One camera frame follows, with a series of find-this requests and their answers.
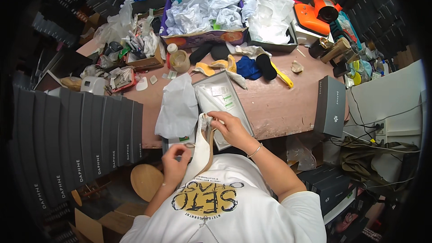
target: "white high heel shoe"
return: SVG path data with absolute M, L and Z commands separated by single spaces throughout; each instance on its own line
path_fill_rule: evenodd
M 213 163 L 213 136 L 216 128 L 212 128 L 211 121 L 212 118 L 204 112 L 198 117 L 195 152 L 192 161 L 187 165 L 181 186 L 207 171 Z

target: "hand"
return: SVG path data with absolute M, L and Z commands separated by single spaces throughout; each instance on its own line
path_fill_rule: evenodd
M 191 159 L 191 150 L 184 144 L 174 144 L 162 156 L 164 183 L 170 187 L 176 187 L 186 173 L 187 164 Z
M 207 115 L 223 121 L 224 124 L 222 122 L 212 121 L 211 125 L 222 133 L 223 137 L 230 145 L 241 149 L 246 153 L 248 153 L 250 149 L 254 148 L 253 150 L 255 151 L 258 148 L 259 142 L 246 131 L 240 118 L 227 112 L 211 111 L 207 113 Z

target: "necklace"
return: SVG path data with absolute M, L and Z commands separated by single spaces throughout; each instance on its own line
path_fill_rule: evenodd
M 216 238 L 216 236 L 213 234 L 212 230 L 210 229 L 210 227 L 207 225 L 207 221 L 209 220 L 209 217 L 203 217 L 202 220 L 204 221 L 202 224 L 200 224 L 200 228 L 198 228 L 195 233 L 189 238 L 189 240 L 187 241 L 187 243 L 189 243 L 192 240 L 192 237 L 204 226 L 206 226 L 208 228 L 208 230 L 212 233 L 214 239 L 216 240 L 217 243 L 219 243 L 218 239 Z

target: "olive green bag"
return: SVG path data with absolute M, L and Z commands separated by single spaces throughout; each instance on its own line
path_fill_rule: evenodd
M 395 152 L 390 149 L 398 151 L 417 151 L 417 146 L 407 143 L 391 142 L 381 146 L 369 147 L 366 144 L 370 144 L 364 141 L 356 140 L 352 136 L 347 136 L 341 144 L 340 150 L 340 164 L 342 169 L 346 171 L 352 178 L 363 183 L 365 188 L 371 188 L 371 190 L 378 190 L 379 192 L 399 192 L 406 188 L 409 181 L 404 183 L 392 184 L 387 182 L 382 176 L 380 176 L 372 165 L 372 159 L 375 156 L 382 154 L 393 154 L 398 156 L 404 154 L 402 152 Z M 409 178 L 412 178 L 415 173 L 415 168 L 410 171 Z

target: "silver bangle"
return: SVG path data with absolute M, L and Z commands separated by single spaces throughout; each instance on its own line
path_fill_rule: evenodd
M 263 146 L 263 143 L 260 143 L 260 146 L 258 147 L 258 149 L 255 150 L 255 152 L 254 152 L 252 155 L 247 156 L 247 157 L 248 157 L 248 158 L 252 158 L 252 156 L 255 155 L 255 154 L 258 152 L 258 150 L 259 150 L 262 146 Z

